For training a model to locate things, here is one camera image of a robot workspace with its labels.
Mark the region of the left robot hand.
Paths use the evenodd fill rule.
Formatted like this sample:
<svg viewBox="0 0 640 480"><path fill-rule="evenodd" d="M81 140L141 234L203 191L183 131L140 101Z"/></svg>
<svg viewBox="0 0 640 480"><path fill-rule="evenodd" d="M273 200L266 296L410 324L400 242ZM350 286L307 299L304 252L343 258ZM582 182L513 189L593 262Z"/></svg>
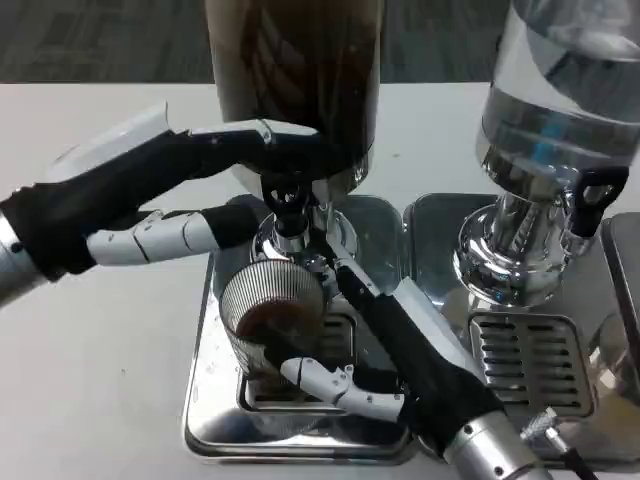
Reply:
<svg viewBox="0 0 640 480"><path fill-rule="evenodd" d="M277 184L311 180L329 151L309 127L251 119L173 129L165 106L63 154L47 180L1 203L1 288L28 290L97 266L132 266L238 246L258 230L247 207L164 213L144 205L244 164Z"/></svg>

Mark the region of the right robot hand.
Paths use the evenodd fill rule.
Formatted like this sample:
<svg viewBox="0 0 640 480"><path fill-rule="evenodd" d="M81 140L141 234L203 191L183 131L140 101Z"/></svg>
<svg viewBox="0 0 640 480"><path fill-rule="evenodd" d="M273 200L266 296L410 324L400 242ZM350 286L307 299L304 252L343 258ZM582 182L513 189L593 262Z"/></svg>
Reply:
<svg viewBox="0 0 640 480"><path fill-rule="evenodd" d="M253 338L282 376L304 392L360 417L404 425L451 462L461 443L478 434L476 421L505 416L502 402L411 279L384 293L343 247L326 243L323 252L339 292L380 342L406 392L365 389L358 383L359 368L312 356L272 321L258 326Z"/></svg>

